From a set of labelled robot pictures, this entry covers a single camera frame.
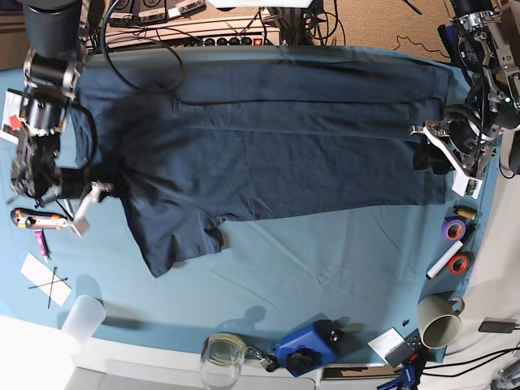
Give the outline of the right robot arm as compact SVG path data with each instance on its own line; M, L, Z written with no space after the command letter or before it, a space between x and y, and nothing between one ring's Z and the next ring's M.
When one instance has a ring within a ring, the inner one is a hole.
M43 207L78 198L85 169L60 168L60 136L70 109L78 106L76 86L87 60L88 1L24 1L29 51L16 117L18 146L11 165L11 187Z

